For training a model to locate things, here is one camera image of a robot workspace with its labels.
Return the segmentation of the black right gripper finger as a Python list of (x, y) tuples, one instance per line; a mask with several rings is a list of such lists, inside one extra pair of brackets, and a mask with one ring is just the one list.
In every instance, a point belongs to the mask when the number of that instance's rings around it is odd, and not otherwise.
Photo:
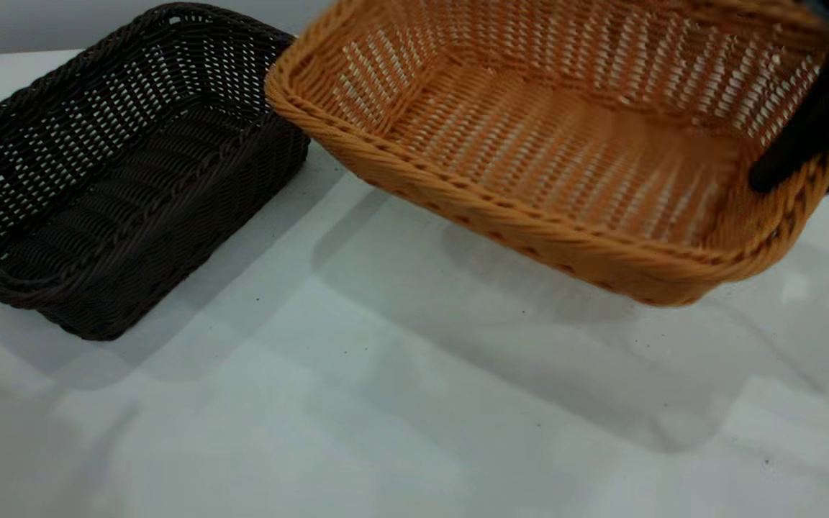
[(808, 91), (792, 118), (757, 158), (750, 187), (769, 193), (792, 177), (806, 161), (829, 150), (829, 63)]

